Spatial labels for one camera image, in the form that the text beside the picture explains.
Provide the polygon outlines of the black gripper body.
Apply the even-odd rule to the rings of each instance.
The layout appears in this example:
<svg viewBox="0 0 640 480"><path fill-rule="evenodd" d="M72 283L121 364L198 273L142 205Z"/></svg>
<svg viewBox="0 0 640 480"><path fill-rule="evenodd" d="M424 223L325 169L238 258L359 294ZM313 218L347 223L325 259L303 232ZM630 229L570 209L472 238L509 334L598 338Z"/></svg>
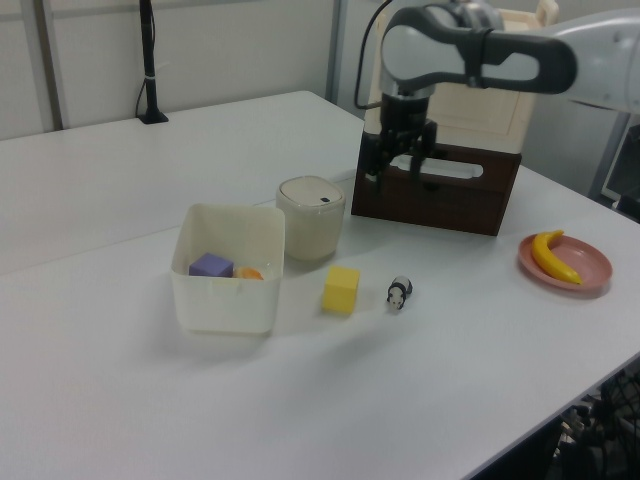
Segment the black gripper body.
<svg viewBox="0 0 640 480"><path fill-rule="evenodd" d="M436 144L437 123L426 116L428 104L429 98L397 99L386 94L382 96L380 132L364 130L362 136L364 173L365 166L372 159L384 159L389 166L402 155L411 158L414 151L424 152L426 158L432 153Z"/></svg>

